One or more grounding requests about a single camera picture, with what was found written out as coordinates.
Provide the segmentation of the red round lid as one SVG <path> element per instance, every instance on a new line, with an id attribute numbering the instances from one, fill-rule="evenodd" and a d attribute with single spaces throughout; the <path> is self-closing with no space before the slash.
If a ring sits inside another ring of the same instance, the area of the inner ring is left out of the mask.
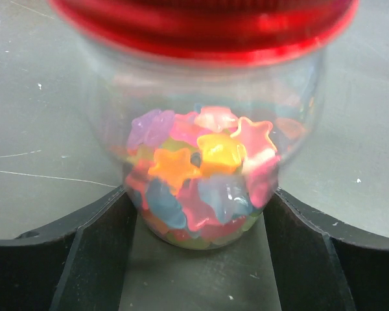
<path id="1" fill-rule="evenodd" d="M 51 1 L 79 32 L 134 53 L 272 65 L 317 51 L 352 22 L 357 1 Z"/>

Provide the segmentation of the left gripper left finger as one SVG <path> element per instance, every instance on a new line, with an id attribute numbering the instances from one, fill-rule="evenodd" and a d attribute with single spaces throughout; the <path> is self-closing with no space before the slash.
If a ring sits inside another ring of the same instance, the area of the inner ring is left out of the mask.
<path id="1" fill-rule="evenodd" d="M 0 310 L 117 310 L 136 210 L 122 187 L 0 240 Z"/>

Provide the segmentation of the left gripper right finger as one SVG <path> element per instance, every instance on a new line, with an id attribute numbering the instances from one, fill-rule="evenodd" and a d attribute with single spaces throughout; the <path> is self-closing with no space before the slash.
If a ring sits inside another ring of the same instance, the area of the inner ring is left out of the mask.
<path id="1" fill-rule="evenodd" d="M 282 310 L 389 310 L 389 238 L 278 189 L 264 209 Z"/>

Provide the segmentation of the clear plastic cup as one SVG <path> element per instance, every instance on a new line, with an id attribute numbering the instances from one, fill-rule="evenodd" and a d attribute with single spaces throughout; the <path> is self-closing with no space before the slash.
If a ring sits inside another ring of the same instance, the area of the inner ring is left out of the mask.
<path id="1" fill-rule="evenodd" d="M 240 66 L 78 43 L 82 109 L 147 227 L 186 249 L 243 236 L 324 104 L 325 51 Z"/>

